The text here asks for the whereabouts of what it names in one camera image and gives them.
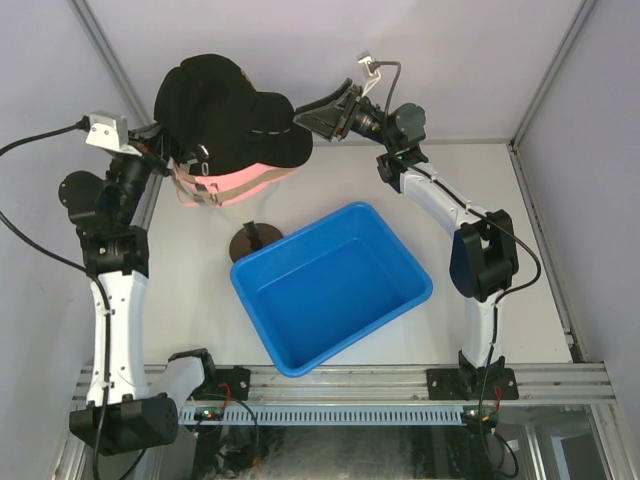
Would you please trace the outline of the beige cap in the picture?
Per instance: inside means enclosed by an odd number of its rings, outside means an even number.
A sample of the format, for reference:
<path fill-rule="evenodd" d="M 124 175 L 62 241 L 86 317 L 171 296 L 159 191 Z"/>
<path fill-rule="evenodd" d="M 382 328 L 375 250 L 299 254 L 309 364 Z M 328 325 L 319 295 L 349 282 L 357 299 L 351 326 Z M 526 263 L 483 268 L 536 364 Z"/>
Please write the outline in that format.
<path fill-rule="evenodd" d="M 295 168 L 254 164 L 230 174 L 196 176 L 175 166 L 172 180 L 176 189 L 187 195 L 194 205 L 222 206 L 238 203 L 295 172 Z"/>

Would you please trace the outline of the blue plastic bin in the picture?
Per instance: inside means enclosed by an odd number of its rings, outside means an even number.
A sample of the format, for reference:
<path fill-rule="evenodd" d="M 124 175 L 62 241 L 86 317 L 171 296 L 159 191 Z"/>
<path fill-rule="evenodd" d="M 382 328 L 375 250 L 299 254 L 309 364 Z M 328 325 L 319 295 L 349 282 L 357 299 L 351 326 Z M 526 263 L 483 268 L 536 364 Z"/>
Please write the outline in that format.
<path fill-rule="evenodd" d="M 275 368 L 304 376 L 426 302 L 433 281 L 368 203 L 239 260 L 232 285 Z"/>

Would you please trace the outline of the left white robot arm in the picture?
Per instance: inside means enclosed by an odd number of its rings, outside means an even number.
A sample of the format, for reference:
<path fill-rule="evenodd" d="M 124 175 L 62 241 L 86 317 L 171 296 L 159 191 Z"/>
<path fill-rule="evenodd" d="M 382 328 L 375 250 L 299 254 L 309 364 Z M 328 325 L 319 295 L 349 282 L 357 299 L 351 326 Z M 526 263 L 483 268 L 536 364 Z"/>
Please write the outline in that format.
<path fill-rule="evenodd" d="M 148 381 L 142 347 L 149 245 L 133 219 L 149 178 L 165 173 L 167 162 L 124 118 L 92 114 L 86 130 L 87 144 L 112 161 L 104 177 L 69 174 L 58 192 L 79 237 L 95 308 L 91 383 L 69 428 L 95 455 L 112 456 L 173 443 L 180 408 L 191 395 L 214 396 L 219 376 L 210 353 L 196 349 L 173 354 Z"/>

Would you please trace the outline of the dark cap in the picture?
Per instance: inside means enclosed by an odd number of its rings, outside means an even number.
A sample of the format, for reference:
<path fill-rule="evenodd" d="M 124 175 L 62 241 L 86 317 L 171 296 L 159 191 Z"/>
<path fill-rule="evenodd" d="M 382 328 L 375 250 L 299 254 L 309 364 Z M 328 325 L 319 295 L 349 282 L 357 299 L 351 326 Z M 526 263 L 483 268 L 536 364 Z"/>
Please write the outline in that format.
<path fill-rule="evenodd" d="M 278 135 L 251 134 L 228 148 L 214 151 L 198 159 L 176 150 L 174 164 L 190 175 L 219 176 L 240 172 L 254 165 L 297 168 L 311 156 L 313 140 L 310 132 L 290 129 Z"/>

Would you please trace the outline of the dark round wooden stand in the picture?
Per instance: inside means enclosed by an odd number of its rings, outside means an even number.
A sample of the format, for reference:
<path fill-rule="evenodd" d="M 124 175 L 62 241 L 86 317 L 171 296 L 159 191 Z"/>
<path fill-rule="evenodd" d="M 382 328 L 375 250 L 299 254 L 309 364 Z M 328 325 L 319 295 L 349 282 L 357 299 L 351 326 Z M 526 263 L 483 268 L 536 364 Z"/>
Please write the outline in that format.
<path fill-rule="evenodd" d="M 247 222 L 231 239 L 229 256 L 235 263 L 282 238 L 282 232 L 270 224 Z"/>

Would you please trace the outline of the pink baseball cap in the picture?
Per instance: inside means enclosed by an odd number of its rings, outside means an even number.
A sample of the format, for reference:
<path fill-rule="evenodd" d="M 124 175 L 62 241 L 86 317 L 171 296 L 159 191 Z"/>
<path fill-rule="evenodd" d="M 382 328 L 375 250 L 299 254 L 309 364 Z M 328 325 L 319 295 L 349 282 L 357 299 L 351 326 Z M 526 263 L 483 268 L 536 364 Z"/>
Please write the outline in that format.
<path fill-rule="evenodd" d="M 185 189 L 182 185 L 176 187 L 176 196 L 179 203 L 185 207 L 213 206 L 219 207 L 226 204 L 238 203 L 259 191 L 258 188 L 236 188 L 224 192 L 213 193 L 208 190 L 196 191 Z"/>

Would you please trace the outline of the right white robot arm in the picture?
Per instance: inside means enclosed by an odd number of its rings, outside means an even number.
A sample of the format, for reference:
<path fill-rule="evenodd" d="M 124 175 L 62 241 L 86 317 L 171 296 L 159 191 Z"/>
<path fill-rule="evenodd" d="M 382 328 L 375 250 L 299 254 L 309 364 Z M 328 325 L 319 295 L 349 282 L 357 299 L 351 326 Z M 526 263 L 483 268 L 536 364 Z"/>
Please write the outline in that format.
<path fill-rule="evenodd" d="M 365 88 L 346 80 L 332 94 L 296 109 L 294 121 L 328 140 L 349 133 L 383 145 L 381 180 L 421 206 L 451 237 L 449 276 L 465 300 L 465 340 L 455 367 L 427 372 L 433 400 L 515 399 L 515 375 L 499 342 L 500 302 L 519 269 L 513 223 L 503 210 L 486 211 L 442 180 L 420 144 L 426 137 L 422 107 L 383 110 Z"/>

